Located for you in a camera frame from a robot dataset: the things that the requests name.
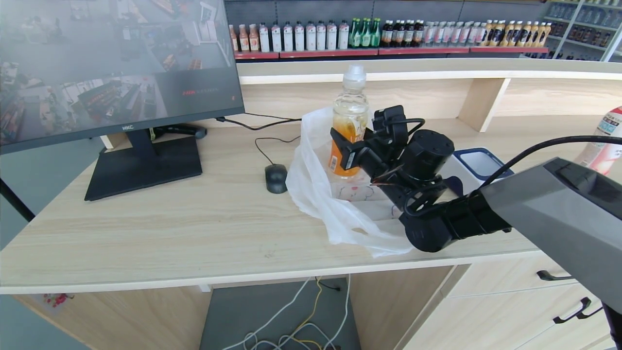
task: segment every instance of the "monitor base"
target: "monitor base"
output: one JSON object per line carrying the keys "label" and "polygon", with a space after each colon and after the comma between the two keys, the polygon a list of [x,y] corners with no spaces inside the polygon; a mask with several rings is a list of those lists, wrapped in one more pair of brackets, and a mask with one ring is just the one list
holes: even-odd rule
{"label": "monitor base", "polygon": [[146,130],[127,134],[132,148],[100,154],[85,201],[96,201],[203,173],[194,137],[152,144]]}

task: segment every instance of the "black drawer handle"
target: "black drawer handle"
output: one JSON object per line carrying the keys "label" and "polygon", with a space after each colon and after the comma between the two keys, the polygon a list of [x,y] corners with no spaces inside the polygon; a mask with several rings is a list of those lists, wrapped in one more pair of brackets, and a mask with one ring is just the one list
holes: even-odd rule
{"label": "black drawer handle", "polygon": [[595,314],[597,314],[597,313],[598,313],[600,310],[602,310],[602,309],[603,309],[603,307],[601,306],[600,308],[598,308],[596,311],[592,312],[592,313],[591,313],[591,314],[589,314],[589,315],[586,315],[586,314],[584,314],[584,313],[581,311],[581,312],[579,312],[579,314],[577,315],[577,318],[578,318],[578,319],[586,319],[586,318],[590,318],[590,317],[594,316]]}
{"label": "black drawer handle", "polygon": [[540,270],[536,272],[538,277],[540,277],[543,281],[563,281],[563,280],[573,280],[573,276],[564,276],[564,277],[556,277],[551,275],[547,270]]}
{"label": "black drawer handle", "polygon": [[585,311],[585,309],[590,307],[590,304],[592,303],[592,301],[586,296],[585,298],[581,299],[581,310],[579,310],[578,312],[574,313],[572,316],[569,316],[566,319],[562,319],[561,317],[557,316],[553,319],[553,322],[555,322],[556,324],[560,324],[560,323],[564,323],[567,321],[570,321],[572,318],[574,318],[575,316],[579,316],[579,314],[583,314],[583,312]]}

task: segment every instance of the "monitor screen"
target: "monitor screen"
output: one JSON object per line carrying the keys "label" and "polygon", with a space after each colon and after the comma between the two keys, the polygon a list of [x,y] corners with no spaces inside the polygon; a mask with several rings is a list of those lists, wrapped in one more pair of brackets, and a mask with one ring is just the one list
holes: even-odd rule
{"label": "monitor screen", "polygon": [[0,151],[243,113],[223,0],[2,0]]}

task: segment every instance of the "yellow wire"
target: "yellow wire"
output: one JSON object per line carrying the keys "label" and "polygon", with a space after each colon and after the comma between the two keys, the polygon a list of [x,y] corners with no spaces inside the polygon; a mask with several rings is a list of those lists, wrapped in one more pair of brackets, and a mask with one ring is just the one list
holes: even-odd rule
{"label": "yellow wire", "polygon": [[[298,327],[296,327],[296,329],[294,330],[294,332],[296,332],[297,330],[299,330],[300,328],[302,328],[305,323],[307,323],[311,317],[313,317],[313,315],[315,315],[315,309],[317,308],[317,301],[320,299],[320,294],[322,294],[322,286],[320,285],[320,280],[322,279],[322,276],[318,277],[317,280],[315,281],[315,284],[317,285],[317,288],[319,288],[320,290],[317,292],[317,295],[315,296],[315,303],[313,304],[313,311],[311,312],[311,315],[309,315],[309,317],[307,317],[306,320],[304,320],[302,323],[300,323],[298,325]],[[296,339],[294,337],[292,337],[295,340],[298,340],[301,343],[310,343],[310,344],[314,344],[317,346],[317,348],[319,350],[322,350],[322,346],[319,345],[318,343],[316,343],[315,341],[312,340],[308,340],[308,339],[304,339],[304,340],[300,340],[300,339]]]}

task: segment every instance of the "floor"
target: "floor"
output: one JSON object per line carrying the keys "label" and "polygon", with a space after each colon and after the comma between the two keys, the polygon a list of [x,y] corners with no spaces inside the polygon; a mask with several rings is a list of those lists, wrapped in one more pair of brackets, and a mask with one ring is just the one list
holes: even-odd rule
{"label": "floor", "polygon": [[[89,164],[97,159],[103,148],[99,138],[56,144],[2,155],[0,171],[4,181],[36,214],[40,212]],[[24,226],[26,221],[5,201],[0,199],[0,249],[4,248]],[[332,337],[344,314],[345,279],[327,280],[330,286],[340,286],[341,291],[324,288],[318,301],[318,310],[312,321]],[[250,286],[220,289],[214,292],[207,319],[205,344],[201,350],[221,349],[242,340],[246,332],[262,325],[279,308],[285,305],[300,288],[300,283],[268,286]],[[309,315],[317,286],[310,281],[297,301],[276,318],[260,339],[276,342],[282,334],[290,333],[298,322]],[[335,341],[342,349],[358,350],[356,326],[351,317]],[[313,339],[322,346],[326,343],[314,329],[304,329],[299,339]],[[52,326],[10,296],[0,296],[0,349],[86,350],[87,348]],[[269,346],[259,350],[271,349]],[[284,350],[303,349],[294,343]]]}

